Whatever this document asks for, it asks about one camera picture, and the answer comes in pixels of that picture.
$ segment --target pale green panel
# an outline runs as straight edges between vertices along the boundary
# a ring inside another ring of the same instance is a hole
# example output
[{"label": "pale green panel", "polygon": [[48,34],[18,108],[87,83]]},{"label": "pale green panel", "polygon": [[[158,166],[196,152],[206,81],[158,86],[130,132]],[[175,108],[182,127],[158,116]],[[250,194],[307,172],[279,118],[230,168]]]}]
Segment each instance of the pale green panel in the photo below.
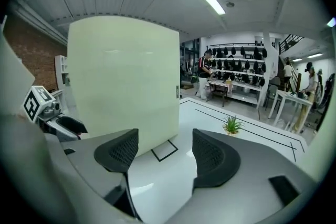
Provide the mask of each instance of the pale green panel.
[{"label": "pale green panel", "polygon": [[132,18],[72,23],[68,69],[91,137],[138,128],[141,155],[178,132],[179,34]]}]

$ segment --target man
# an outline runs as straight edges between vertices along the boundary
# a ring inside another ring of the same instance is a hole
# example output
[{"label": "man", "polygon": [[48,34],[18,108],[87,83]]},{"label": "man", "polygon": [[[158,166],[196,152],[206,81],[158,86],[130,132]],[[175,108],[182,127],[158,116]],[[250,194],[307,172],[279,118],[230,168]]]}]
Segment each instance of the man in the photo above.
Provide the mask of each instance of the man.
[{"label": "man", "polygon": [[210,62],[209,62],[211,55],[212,55],[211,50],[207,50],[204,53],[204,56],[199,59],[198,63],[198,79],[200,81],[200,85],[196,96],[201,97],[201,99],[203,100],[207,99],[205,93],[205,85],[208,81],[208,78],[211,75]]},{"label": "man", "polygon": [[285,92],[287,92],[287,87],[289,84],[289,80],[292,76],[292,67],[290,66],[290,62],[289,60],[287,60],[285,67],[283,68],[284,72],[285,72],[285,79],[284,79],[284,83],[285,83]]}]

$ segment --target black shirt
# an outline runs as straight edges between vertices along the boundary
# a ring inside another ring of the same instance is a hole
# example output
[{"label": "black shirt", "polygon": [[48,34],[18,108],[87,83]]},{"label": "black shirt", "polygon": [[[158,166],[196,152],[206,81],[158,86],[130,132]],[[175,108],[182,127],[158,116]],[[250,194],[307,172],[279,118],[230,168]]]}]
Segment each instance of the black shirt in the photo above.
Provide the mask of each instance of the black shirt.
[{"label": "black shirt", "polygon": [[210,62],[204,56],[199,59],[198,63],[198,76],[200,78],[208,78],[210,77],[209,73],[204,72],[202,67],[205,67],[207,70],[210,70]]}]

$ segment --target black cap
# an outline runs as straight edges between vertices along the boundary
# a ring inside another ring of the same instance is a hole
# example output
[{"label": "black cap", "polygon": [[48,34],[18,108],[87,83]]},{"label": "black cap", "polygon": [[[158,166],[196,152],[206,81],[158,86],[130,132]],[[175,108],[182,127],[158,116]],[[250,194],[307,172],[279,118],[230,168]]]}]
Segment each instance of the black cap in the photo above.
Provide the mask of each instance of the black cap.
[{"label": "black cap", "polygon": [[309,71],[311,67],[313,66],[312,62],[307,63],[306,69],[304,70],[305,72]]}]

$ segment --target black rectangle outline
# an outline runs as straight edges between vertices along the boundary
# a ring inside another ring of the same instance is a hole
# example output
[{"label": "black rectangle outline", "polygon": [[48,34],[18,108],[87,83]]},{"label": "black rectangle outline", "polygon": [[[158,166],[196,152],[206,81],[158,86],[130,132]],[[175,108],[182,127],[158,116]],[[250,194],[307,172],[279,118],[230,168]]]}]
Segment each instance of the black rectangle outline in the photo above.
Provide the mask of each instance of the black rectangle outline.
[{"label": "black rectangle outline", "polygon": [[[185,101],[185,102],[183,102],[183,103],[181,103],[181,104],[184,104],[184,103],[186,103],[186,102],[192,102],[192,103],[198,104],[198,103],[196,103],[196,102],[193,102],[193,101],[191,101],[191,100],[187,100],[187,101]],[[209,108],[209,107],[207,107],[207,106],[205,106],[205,105],[201,105],[201,104],[198,104],[198,105],[200,105],[200,106],[204,106],[205,108],[207,108],[207,109],[211,109],[211,110],[214,110],[214,111],[216,111],[216,112],[218,112],[218,113],[221,113],[221,114],[224,114],[224,115],[230,116],[230,115],[228,115],[228,114],[226,114],[226,113],[224,113],[224,112],[221,112],[221,111],[218,111],[218,110],[215,110],[215,109]],[[277,133],[277,132],[275,132],[275,131],[272,131],[272,130],[270,130],[270,129],[267,129],[267,128],[264,128],[264,127],[261,127],[261,126],[259,126],[259,125],[253,124],[253,123],[250,123],[250,122],[248,122],[248,121],[245,121],[245,122],[247,122],[247,123],[249,123],[249,124],[252,124],[252,125],[254,125],[254,126],[257,126],[257,127],[259,127],[259,128],[263,128],[263,129],[265,129],[265,130],[267,130],[267,131],[270,131],[270,132],[273,132],[273,133],[276,133],[276,134],[280,134],[280,133]],[[282,136],[285,136],[285,137],[288,137],[288,138],[290,138],[290,139],[293,139],[293,140],[296,140],[296,141],[299,141],[299,142],[300,142],[300,144],[301,144],[301,147],[302,147],[302,150],[303,150],[303,152],[305,152],[305,150],[303,149],[303,146],[302,146],[302,143],[301,143],[301,141],[300,141],[300,140],[298,140],[298,139],[295,139],[295,138],[293,138],[293,137],[290,137],[290,136],[286,136],[286,135],[284,135],[284,134],[280,134],[280,135],[282,135]]]},{"label": "black rectangle outline", "polygon": [[293,148],[293,144],[292,144],[292,142],[290,142],[290,145],[292,146],[293,155],[294,155],[294,161],[296,162],[296,158],[295,158],[295,152],[294,152],[294,148]]},{"label": "black rectangle outline", "polygon": [[179,150],[169,139],[167,141],[175,148],[175,150],[173,152],[170,152],[167,156],[164,156],[162,159],[159,159],[159,157],[155,154],[154,150],[151,150],[151,152],[154,154],[155,158],[159,162],[163,161],[164,159],[168,158],[169,156],[171,156],[172,154],[174,154],[176,151]]},{"label": "black rectangle outline", "polygon": [[[221,120],[221,119],[219,119],[219,118],[216,118],[216,117],[214,117],[214,116],[212,116],[212,115],[210,115],[210,114],[207,114],[207,113],[205,113],[205,112],[203,112],[203,111],[201,111],[201,110],[198,110],[198,109],[195,109],[195,110],[197,110],[198,112],[204,113],[204,114],[206,114],[206,115],[208,115],[208,116],[210,116],[210,117],[213,117],[213,118],[215,118],[215,119],[217,119],[217,120],[220,120],[220,121],[222,121],[222,122],[225,122],[225,121],[223,121],[223,120]],[[248,130],[246,130],[246,129],[243,129],[243,128],[241,128],[241,129],[244,130],[244,131],[246,131],[246,132],[249,132],[249,133],[251,133],[251,134],[255,134],[255,133],[253,133],[253,132],[251,132],[251,131],[248,131]],[[280,144],[280,145],[283,145],[283,146],[286,146],[286,147],[289,147],[289,148],[291,148],[291,149],[296,150],[296,148],[293,147],[293,146],[288,146],[288,145],[282,144],[282,143],[280,143],[280,142],[274,141],[274,140],[272,140],[272,139],[269,139],[269,138],[264,137],[264,136],[259,135],[259,134],[255,134],[255,135],[260,136],[260,137],[262,137],[262,138],[265,138],[265,139],[267,139],[267,140],[270,140],[270,141],[272,141],[272,142],[278,143],[278,144]]]}]

